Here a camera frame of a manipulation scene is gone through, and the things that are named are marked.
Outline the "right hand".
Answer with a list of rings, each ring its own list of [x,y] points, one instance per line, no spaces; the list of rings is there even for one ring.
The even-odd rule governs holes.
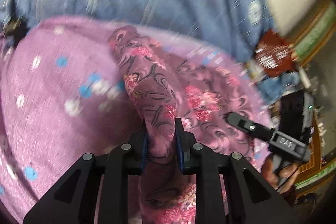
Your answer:
[[[261,175],[273,188],[282,194],[287,192],[294,185],[298,176],[298,164],[294,162],[276,173],[275,167],[273,166],[273,156],[270,154],[266,157],[262,165]]]

